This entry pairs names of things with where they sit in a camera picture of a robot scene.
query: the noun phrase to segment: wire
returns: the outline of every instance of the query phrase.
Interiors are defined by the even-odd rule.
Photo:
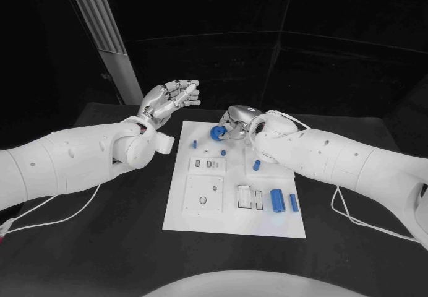
[[[270,110],[270,113],[278,113],[278,114],[281,114],[285,118],[288,118],[290,120],[298,122],[298,123],[303,125],[303,127],[304,127],[306,129],[310,129],[310,126],[308,126],[307,124],[303,124],[303,123],[301,123],[293,116],[290,116],[287,113],[281,113],[280,111],[272,111],[272,110]],[[342,203],[343,203],[343,207],[344,207],[344,211],[346,211],[346,213],[340,212],[340,211],[334,208],[334,206],[333,206],[334,198],[336,198],[336,194],[337,194],[337,192],[339,192],[339,194],[340,194]],[[419,242],[415,238],[408,237],[408,236],[404,236],[404,235],[401,235],[401,234],[398,234],[398,233],[395,233],[395,232],[392,232],[392,231],[389,231],[389,230],[386,230],[386,229],[383,229],[383,228],[381,228],[381,227],[376,227],[376,226],[368,224],[366,222],[360,221],[357,218],[352,217],[350,212],[349,212],[349,210],[347,210],[347,206],[346,206],[344,198],[343,198],[343,195],[342,195],[342,192],[340,192],[340,188],[339,188],[337,185],[336,185],[336,191],[334,191],[334,194],[333,194],[332,204],[330,204],[330,205],[332,205],[332,209],[333,209],[339,214],[344,215],[344,216],[350,219],[350,222],[353,222],[353,224],[357,224],[359,226],[363,226],[363,227],[369,227],[369,228],[378,230],[379,232],[383,232],[383,233],[386,233],[386,234],[389,234],[389,235],[392,235],[392,236],[395,236],[395,237],[398,237],[398,238],[401,238],[401,239],[405,239],[405,240],[409,240],[409,241],[415,241],[417,243]]]
[[[344,207],[344,211],[346,211],[346,213],[340,212],[340,211],[334,208],[334,206],[333,206],[334,198],[336,198],[336,194],[337,194],[337,192],[339,192],[339,194],[340,194],[342,203],[343,203],[343,207]],[[395,233],[395,232],[392,232],[392,231],[389,231],[389,230],[386,230],[386,229],[383,229],[383,228],[381,228],[381,227],[376,227],[376,226],[368,224],[368,223],[365,223],[363,221],[360,221],[357,218],[352,217],[350,212],[349,212],[349,210],[347,210],[347,206],[346,206],[346,202],[344,202],[344,198],[343,198],[343,195],[342,195],[339,186],[336,186],[336,191],[334,191],[334,195],[333,195],[333,199],[332,199],[332,209],[333,209],[339,214],[342,214],[343,216],[346,216],[346,217],[350,219],[350,222],[353,222],[353,223],[357,224],[359,226],[369,227],[369,228],[372,228],[372,229],[375,229],[375,230],[378,230],[378,231],[381,231],[381,232],[383,232],[383,233],[386,233],[386,234],[389,234],[389,235],[392,235],[392,236],[395,236],[395,237],[398,237],[398,238],[401,238],[401,239],[406,239],[406,240],[409,240],[409,241],[415,241],[417,243],[419,242],[415,238],[408,237],[408,236],[404,236],[404,235],[401,235],[401,234],[398,234],[398,233]]]
[[[23,229],[30,229],[30,228],[36,228],[36,227],[40,227],[40,226],[48,226],[48,225],[53,225],[53,224],[58,224],[58,223],[62,223],[65,222],[66,220],[69,220],[71,218],[74,218],[79,213],[81,211],[87,208],[88,204],[91,203],[95,195],[97,195],[97,192],[98,192],[98,189],[99,189],[99,186],[101,184],[98,185],[97,187],[97,190],[92,194],[92,197],[89,199],[89,201],[87,202],[87,204],[84,205],[84,207],[79,209],[79,211],[72,215],[69,216],[68,218],[63,218],[62,220],[58,220],[58,221],[53,221],[53,222],[48,222],[48,223],[42,223],[42,224],[38,224],[38,225],[30,225],[30,226],[25,226],[25,227],[20,227],[17,229],[13,229],[4,233],[0,233],[0,236],[4,236],[6,234],[12,233],[12,232],[16,232],[16,231],[20,231]],[[22,218],[29,212],[32,212],[35,209],[38,209],[43,204],[46,204],[58,195],[52,196],[43,203],[40,203],[35,208],[32,208],[27,212],[25,212],[13,221],[16,221],[19,218]]]

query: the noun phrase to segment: robotic hand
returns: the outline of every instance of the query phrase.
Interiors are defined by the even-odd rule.
[[[174,138],[156,130],[177,109],[200,104],[197,86],[196,80],[159,85],[137,116],[121,123],[52,132],[0,150],[0,210],[29,199],[89,189],[143,168],[154,152],[169,154]]]
[[[297,121],[278,111],[264,114],[249,106],[231,106],[212,138],[239,140],[249,135],[259,159],[378,201],[428,249],[428,159],[372,147],[297,121],[307,128],[300,131],[291,119]]]

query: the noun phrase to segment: blue gear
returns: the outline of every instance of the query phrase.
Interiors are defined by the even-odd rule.
[[[225,133],[228,132],[228,129],[225,126],[219,127],[219,126],[215,126],[212,128],[212,131],[210,131],[210,136],[213,138],[213,140],[216,141],[222,141],[223,139],[219,139],[219,135],[223,135]]]

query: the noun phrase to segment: white platform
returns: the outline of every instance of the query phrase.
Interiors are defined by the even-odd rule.
[[[290,202],[291,193],[298,201],[294,172],[264,161],[259,170],[254,171],[257,156],[251,144],[245,144],[245,139],[212,140],[209,131],[215,125],[183,122],[163,229],[306,238],[301,208],[298,205],[300,212],[294,213]],[[199,159],[200,165],[210,160],[216,167],[196,168]],[[226,172],[222,160],[216,159],[226,159]],[[251,209],[238,208],[238,185],[251,186],[254,202],[254,191],[262,192],[264,210],[257,210],[255,203]],[[283,190],[283,213],[272,211],[271,189]],[[200,197],[206,198],[205,204],[200,204]]]

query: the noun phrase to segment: blue object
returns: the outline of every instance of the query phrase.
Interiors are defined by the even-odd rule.
[[[255,171],[258,171],[258,168],[261,167],[261,162],[257,160],[255,162],[254,162],[254,166],[252,166],[252,169],[255,170]]]
[[[272,199],[274,212],[284,212],[285,205],[284,205],[284,199],[283,199],[283,191],[280,189],[271,190],[270,198]]]
[[[222,141],[223,139],[219,139],[219,136],[223,135],[228,132],[228,129],[225,126],[215,126],[209,132],[213,140]]]
[[[290,201],[291,201],[291,208],[294,212],[298,212],[297,201],[295,201],[295,194],[290,194]]]

